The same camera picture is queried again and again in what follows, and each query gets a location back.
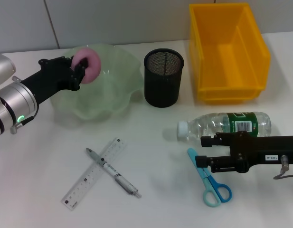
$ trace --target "green label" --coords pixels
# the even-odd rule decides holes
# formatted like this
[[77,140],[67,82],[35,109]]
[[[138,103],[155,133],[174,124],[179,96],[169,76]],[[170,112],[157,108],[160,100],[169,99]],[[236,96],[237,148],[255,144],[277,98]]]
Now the green label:
[[227,113],[231,132],[247,131],[251,136],[258,135],[258,121],[255,113]]

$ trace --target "plastic water bottle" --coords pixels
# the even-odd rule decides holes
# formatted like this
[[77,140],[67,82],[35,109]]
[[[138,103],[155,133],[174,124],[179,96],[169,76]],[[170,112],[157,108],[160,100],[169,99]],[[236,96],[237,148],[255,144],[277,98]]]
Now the plastic water bottle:
[[247,131],[251,136],[270,136],[271,120],[265,113],[211,113],[192,121],[179,121],[178,139],[214,136],[217,132]]

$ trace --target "black mesh pencil cup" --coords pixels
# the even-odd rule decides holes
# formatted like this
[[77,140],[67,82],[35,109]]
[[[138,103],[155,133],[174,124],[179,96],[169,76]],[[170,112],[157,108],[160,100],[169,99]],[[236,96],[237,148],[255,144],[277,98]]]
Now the black mesh pencil cup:
[[144,59],[144,96],[152,106],[165,108],[178,100],[182,56],[171,49],[160,48],[148,53]]

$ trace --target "scissors handle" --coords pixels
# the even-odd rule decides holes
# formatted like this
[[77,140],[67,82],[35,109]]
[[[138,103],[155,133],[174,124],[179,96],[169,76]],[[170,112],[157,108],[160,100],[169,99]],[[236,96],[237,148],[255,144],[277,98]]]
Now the scissors handle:
[[[203,201],[209,207],[212,207],[212,208],[218,207],[221,204],[221,200],[220,200],[219,196],[217,195],[216,191],[214,190],[214,188],[212,187],[211,183],[209,182],[209,180],[207,178],[203,178],[202,181],[205,186],[205,191],[203,193]],[[207,200],[207,194],[210,192],[214,195],[215,199],[217,200],[217,203],[210,203]]]
[[[229,202],[231,200],[231,198],[232,198],[232,191],[231,191],[231,189],[227,185],[217,183],[212,176],[208,176],[208,180],[209,180],[210,184],[213,186],[214,191],[217,193],[217,195],[219,196],[219,198],[220,198],[220,200],[221,200],[222,203],[226,203],[226,202]],[[225,188],[228,191],[229,196],[228,196],[227,199],[225,199],[225,198],[222,197],[222,195],[219,192],[219,188]]]

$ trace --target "ruler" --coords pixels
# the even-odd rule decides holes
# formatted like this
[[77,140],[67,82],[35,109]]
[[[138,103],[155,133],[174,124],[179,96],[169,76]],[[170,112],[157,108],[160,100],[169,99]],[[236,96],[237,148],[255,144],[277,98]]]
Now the ruler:
[[[125,146],[125,143],[121,139],[114,138],[104,147],[99,155],[108,163],[111,163]],[[84,195],[91,189],[96,181],[100,179],[103,173],[104,170],[99,165],[95,162],[91,164],[70,191],[63,197],[61,202],[70,210],[74,210]]]

